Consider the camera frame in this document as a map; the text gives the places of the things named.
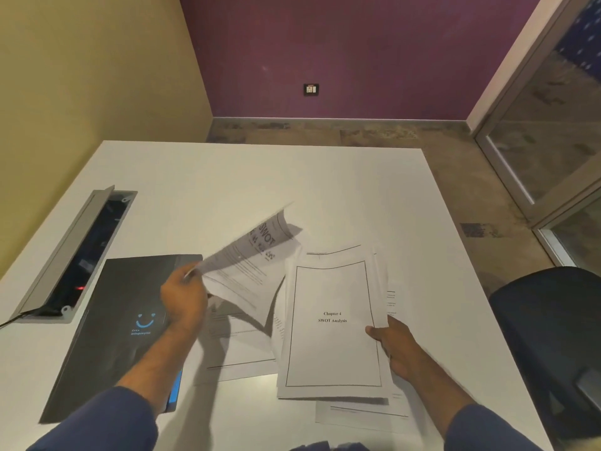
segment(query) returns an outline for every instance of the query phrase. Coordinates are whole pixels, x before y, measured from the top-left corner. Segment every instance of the person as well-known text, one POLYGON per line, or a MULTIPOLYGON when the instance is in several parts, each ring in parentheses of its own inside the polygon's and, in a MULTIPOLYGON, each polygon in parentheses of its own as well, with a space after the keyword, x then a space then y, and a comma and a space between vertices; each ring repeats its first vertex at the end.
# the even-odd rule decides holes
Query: person
MULTIPOLYGON (((29 451, 150 451, 157 440, 156 417, 197 339, 207 310, 195 263, 176 269, 161 287, 169 324, 161 337, 115 387, 104 391, 41 437, 29 451)), ((477 404, 413 338, 388 317, 387 328, 365 328, 390 356, 391 369, 416 389, 447 451, 535 451, 539 448, 501 417, 477 404)), ((329 450, 327 442, 297 450, 329 450)), ((346 444, 346 450, 366 450, 346 444)))

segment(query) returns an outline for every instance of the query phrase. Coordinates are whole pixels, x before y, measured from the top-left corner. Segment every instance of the wall socket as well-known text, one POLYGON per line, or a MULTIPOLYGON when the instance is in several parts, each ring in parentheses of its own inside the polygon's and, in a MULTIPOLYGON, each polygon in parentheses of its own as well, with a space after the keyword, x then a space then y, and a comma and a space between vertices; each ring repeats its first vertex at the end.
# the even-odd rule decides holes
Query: wall socket
POLYGON ((319 84, 318 83, 304 83, 302 87, 303 87, 303 95, 304 96, 318 96, 319 95, 319 84))

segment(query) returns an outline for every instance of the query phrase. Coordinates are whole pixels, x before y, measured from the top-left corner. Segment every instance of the blue smiley face logo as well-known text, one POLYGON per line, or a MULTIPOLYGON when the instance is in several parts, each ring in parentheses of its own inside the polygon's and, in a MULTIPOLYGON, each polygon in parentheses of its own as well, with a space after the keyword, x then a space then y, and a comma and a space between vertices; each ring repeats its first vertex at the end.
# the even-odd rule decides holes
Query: blue smiley face logo
POLYGON ((151 326, 152 323, 154 323, 154 315, 156 315, 156 313, 151 313, 150 314, 150 316, 152 317, 152 319, 150 320, 150 323, 148 323, 148 324, 140 324, 140 320, 139 319, 136 320, 136 326, 138 326, 139 328, 142 328, 142 329, 151 326))

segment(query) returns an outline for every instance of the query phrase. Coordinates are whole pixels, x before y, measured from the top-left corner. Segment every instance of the blue shirt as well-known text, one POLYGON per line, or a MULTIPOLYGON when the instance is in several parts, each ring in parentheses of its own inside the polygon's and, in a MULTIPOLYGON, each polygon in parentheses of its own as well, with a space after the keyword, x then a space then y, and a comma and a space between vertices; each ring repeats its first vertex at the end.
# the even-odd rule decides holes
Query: blue shirt
MULTIPOLYGON (((151 451, 158 437, 152 409, 135 392, 115 387, 98 394, 28 448, 28 451, 151 451)), ((328 451, 324 441, 297 448, 328 451)), ((337 449, 367 451, 360 443, 337 449)), ((445 451, 540 451, 501 417, 481 405, 455 415, 445 451)))

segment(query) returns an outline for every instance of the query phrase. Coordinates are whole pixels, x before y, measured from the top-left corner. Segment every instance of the tabletop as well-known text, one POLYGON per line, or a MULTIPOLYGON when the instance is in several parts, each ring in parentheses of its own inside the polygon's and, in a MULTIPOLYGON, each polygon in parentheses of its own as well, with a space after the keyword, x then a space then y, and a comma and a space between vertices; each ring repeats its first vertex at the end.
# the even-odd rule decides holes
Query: tabletop
MULTIPOLYGON (((206 256, 286 204, 301 242, 377 243, 389 279, 407 290, 417 341, 478 402, 552 449, 421 150, 105 141, 0 281, 0 321, 90 192, 111 185, 138 194, 106 258, 206 256)), ((94 281, 72 323, 0 330, 4 449, 21 450, 52 427, 38 420, 94 281)), ((410 448, 395 434, 315 423, 313 401, 276 398, 276 375, 193 386, 200 362, 197 345, 176 411, 157 421, 157 450, 287 450, 321 440, 410 448)), ((441 449, 429 418, 421 426, 425 448, 441 449)))

